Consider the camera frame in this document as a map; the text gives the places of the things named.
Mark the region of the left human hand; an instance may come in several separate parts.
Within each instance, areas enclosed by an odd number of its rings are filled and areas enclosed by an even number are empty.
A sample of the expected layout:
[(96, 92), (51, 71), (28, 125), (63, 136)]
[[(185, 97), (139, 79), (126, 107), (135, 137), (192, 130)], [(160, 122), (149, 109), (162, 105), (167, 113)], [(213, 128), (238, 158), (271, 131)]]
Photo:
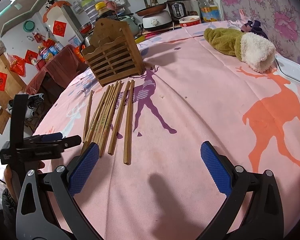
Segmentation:
[[(45, 167), (45, 163), (43, 161), (37, 161), (34, 163), (38, 168), (37, 176), (36, 176), (36, 183), (37, 183), (36, 186), (39, 193), (39, 199), (43, 205), (47, 205), (47, 203), (50, 203), (49, 196), (46, 194), (46, 191), (42, 189), (42, 181), (39, 175), (42, 174), (41, 169)], [(23, 183), (20, 182), (19, 175), (15, 170), (11, 169), (11, 166), (9, 164), (6, 166), (4, 170), (4, 178), (11, 197), (18, 204)]]

